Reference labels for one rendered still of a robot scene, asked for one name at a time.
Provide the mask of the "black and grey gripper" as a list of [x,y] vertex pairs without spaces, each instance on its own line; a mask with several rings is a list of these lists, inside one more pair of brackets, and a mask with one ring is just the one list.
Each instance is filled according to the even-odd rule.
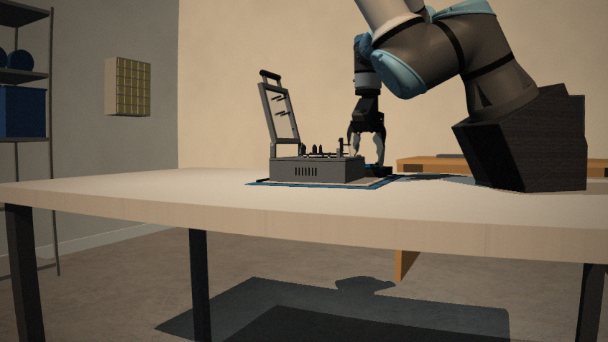
[[[383,167],[384,164],[384,151],[385,151],[385,139],[386,139],[386,129],[384,127],[384,113],[378,111],[378,95],[381,95],[381,90],[376,88],[361,88],[355,90],[356,96],[361,96],[362,98],[376,98],[377,105],[375,107],[374,112],[372,114],[370,122],[353,122],[350,121],[350,125],[347,130],[347,141],[349,146],[349,156],[355,157],[356,153],[359,151],[359,143],[361,140],[362,132],[376,132],[373,136],[373,142],[377,146],[377,155],[378,155],[378,165],[379,168]],[[380,117],[381,116],[381,117]],[[378,120],[379,119],[379,120]],[[382,119],[382,120],[381,120]],[[383,123],[382,123],[383,121]],[[373,131],[374,130],[374,131]],[[358,133],[359,132],[359,133]],[[356,150],[357,148],[357,150]]]

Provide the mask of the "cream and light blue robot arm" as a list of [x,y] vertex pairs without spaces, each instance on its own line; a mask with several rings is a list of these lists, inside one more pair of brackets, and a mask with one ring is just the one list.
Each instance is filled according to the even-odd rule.
[[473,122],[505,115],[538,96],[487,0],[437,13],[423,0],[354,1],[370,27],[354,38],[355,89],[381,89],[383,82],[408,100],[459,74]]

